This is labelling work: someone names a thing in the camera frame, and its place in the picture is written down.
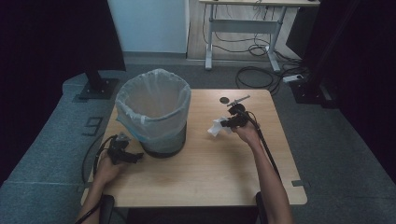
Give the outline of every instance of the wooden table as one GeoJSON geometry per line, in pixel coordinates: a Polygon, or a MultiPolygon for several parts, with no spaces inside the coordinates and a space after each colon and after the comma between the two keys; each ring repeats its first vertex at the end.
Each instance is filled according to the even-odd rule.
{"type": "MultiPolygon", "coordinates": [[[[104,194],[113,195],[117,207],[156,206],[232,206],[255,205],[260,191],[253,155],[237,134],[221,131],[217,137],[208,133],[213,119],[230,117],[221,97],[231,101],[250,95],[242,102],[256,115],[280,172],[290,204],[307,202],[304,187],[294,187],[300,180],[288,141],[268,91],[263,90],[191,90],[187,121],[187,140],[176,156],[155,159],[145,154],[141,162],[131,164],[104,194]]],[[[116,121],[114,108],[104,140],[126,129],[116,121]]],[[[144,152],[132,140],[127,151],[144,152]]],[[[88,190],[84,191],[82,202],[88,190]]]]}
{"type": "Polygon", "coordinates": [[[267,55],[275,72],[280,72],[276,61],[274,49],[280,28],[286,14],[287,7],[318,7],[319,0],[200,0],[200,3],[210,5],[208,26],[208,39],[206,45],[205,69],[212,69],[212,34],[223,33],[247,33],[247,34],[271,34],[271,42],[266,47],[267,55]],[[241,20],[218,20],[213,17],[215,5],[239,5],[239,6],[269,6],[282,7],[277,21],[241,21],[241,20]]]}

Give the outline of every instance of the gray trash bin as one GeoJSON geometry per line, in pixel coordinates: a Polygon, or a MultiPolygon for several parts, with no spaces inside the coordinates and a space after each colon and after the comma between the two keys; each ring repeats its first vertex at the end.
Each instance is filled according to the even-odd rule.
{"type": "Polygon", "coordinates": [[[116,98],[117,120],[153,157],[176,155],[186,141],[190,85],[156,69],[127,81],[116,98]]]}

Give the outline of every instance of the hand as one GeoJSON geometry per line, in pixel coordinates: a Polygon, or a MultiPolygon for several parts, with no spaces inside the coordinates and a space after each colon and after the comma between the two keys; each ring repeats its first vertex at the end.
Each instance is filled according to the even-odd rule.
{"type": "Polygon", "coordinates": [[[244,127],[232,128],[233,133],[237,133],[239,137],[251,147],[260,144],[260,137],[254,125],[249,121],[244,127]]]}
{"type": "Polygon", "coordinates": [[[99,161],[96,175],[93,183],[105,185],[112,181],[122,170],[125,169],[126,163],[121,162],[114,165],[111,159],[108,157],[107,151],[101,154],[101,160],[99,161]]]}

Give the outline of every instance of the desk leg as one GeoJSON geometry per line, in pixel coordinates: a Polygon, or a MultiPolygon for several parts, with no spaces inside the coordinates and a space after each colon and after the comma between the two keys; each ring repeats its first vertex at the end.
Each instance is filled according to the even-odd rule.
{"type": "Polygon", "coordinates": [[[209,28],[208,28],[208,38],[207,38],[207,45],[206,45],[206,58],[205,58],[205,69],[211,70],[212,69],[212,21],[213,21],[213,7],[214,5],[210,5],[210,17],[209,17],[209,28]]]}
{"type": "Polygon", "coordinates": [[[282,7],[280,17],[277,20],[274,37],[271,39],[270,46],[266,47],[268,58],[270,59],[270,63],[273,66],[274,72],[280,72],[280,68],[279,68],[279,65],[277,64],[276,56],[274,54],[274,49],[275,49],[275,44],[276,44],[277,38],[279,37],[280,28],[282,28],[283,19],[285,18],[285,14],[286,14],[286,7],[282,7]]]}

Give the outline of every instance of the white wall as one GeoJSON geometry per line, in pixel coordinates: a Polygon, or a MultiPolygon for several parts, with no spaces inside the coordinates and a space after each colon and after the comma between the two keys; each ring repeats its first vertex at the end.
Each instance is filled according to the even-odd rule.
{"type": "Polygon", "coordinates": [[[186,53],[189,0],[108,0],[122,51],[186,53]]]}

